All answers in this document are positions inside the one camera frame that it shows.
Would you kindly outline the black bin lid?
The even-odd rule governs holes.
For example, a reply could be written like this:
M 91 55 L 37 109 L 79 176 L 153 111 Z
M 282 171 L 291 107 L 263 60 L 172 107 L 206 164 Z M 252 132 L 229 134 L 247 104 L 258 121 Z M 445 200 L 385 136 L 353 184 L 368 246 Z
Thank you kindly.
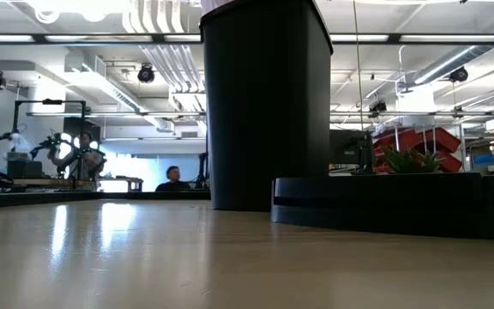
M 271 219 L 358 232 L 494 239 L 494 175 L 280 178 Z

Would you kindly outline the black monitor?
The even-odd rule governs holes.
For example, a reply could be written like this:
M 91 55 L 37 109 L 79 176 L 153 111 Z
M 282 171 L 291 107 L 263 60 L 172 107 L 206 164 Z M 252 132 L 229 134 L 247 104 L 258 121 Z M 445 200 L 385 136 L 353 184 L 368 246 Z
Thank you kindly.
M 329 163 L 355 165 L 357 173 L 374 173 L 376 161 L 372 136 L 365 130 L 331 130 Z

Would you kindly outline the shelf with red bins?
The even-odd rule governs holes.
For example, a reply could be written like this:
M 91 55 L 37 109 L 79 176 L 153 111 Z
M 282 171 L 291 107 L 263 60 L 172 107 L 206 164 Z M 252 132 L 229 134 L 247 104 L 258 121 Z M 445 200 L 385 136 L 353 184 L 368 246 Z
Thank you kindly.
M 377 173 L 393 172 L 384 152 L 385 149 L 390 149 L 401 154 L 411 150 L 416 150 L 422 156 L 437 154 L 439 171 L 457 173 L 462 166 L 461 160 L 455 157 L 460 146 L 461 140 L 441 127 L 424 130 L 414 128 L 387 130 L 374 136 L 373 147 L 377 159 L 375 170 Z

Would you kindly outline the black station frame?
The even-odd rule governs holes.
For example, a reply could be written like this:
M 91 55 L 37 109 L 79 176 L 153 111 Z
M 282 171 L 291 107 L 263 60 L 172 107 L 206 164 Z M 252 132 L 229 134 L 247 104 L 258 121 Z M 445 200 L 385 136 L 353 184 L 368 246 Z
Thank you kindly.
M 81 106 L 81 122 L 80 122 L 80 133 L 78 134 L 78 140 L 81 140 L 82 135 L 85 133 L 85 120 L 86 120 L 86 109 L 87 109 L 87 103 L 85 100 L 52 100 L 52 99 L 45 99 L 45 100 L 16 100 L 15 101 L 15 109 L 14 109 L 14 118 L 13 118 L 13 127 L 12 127 L 12 132 L 13 133 L 18 133 L 18 118 L 19 118 L 19 110 L 20 106 L 23 104 L 37 104 L 40 103 L 45 106 L 61 106 L 64 104 L 79 104 Z M 75 190 L 78 186 L 79 180 L 81 178 L 82 174 L 82 156 L 83 156 L 83 150 L 82 146 L 80 143 L 75 145 L 80 149 L 80 159 L 76 162 L 76 177 L 72 178 L 71 180 L 71 188 Z

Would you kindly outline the light blue trash bag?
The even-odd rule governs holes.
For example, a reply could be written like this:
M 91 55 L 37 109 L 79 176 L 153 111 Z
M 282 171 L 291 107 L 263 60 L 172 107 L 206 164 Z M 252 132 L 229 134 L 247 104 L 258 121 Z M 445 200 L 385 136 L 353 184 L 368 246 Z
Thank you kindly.
M 9 150 L 11 152 L 29 153 L 31 151 L 30 143 L 22 134 L 12 133 L 9 138 Z

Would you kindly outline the black plastic trash bin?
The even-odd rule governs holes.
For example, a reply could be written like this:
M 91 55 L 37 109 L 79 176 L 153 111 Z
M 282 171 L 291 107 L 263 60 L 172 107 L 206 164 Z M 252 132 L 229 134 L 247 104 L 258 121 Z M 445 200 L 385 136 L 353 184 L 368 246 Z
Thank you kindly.
M 200 20 L 212 205 L 267 211 L 328 172 L 333 46 L 316 0 L 231 0 Z

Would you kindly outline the small green potted plant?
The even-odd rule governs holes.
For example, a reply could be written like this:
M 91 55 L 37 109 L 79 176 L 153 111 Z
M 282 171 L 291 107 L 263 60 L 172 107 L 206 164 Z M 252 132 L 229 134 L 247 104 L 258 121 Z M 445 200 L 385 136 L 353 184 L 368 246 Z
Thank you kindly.
M 421 154 L 415 148 L 398 151 L 386 146 L 383 155 L 389 170 L 398 174 L 436 173 L 443 161 L 437 153 Z

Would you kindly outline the person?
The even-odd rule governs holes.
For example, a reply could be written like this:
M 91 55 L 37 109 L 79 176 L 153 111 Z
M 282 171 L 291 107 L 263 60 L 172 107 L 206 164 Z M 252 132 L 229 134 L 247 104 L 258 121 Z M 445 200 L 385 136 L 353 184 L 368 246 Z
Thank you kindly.
M 57 168 L 64 172 L 69 170 L 68 178 L 81 181 L 92 181 L 94 190 L 99 188 L 99 175 L 105 164 L 105 157 L 91 148 L 93 137 L 88 132 L 82 132 L 79 137 L 79 148 L 67 153 L 63 158 L 58 158 L 56 150 L 51 149 L 47 158 Z
M 177 166 L 170 166 L 166 170 L 167 182 L 158 185 L 156 192 L 189 191 L 190 185 L 180 178 L 180 169 Z

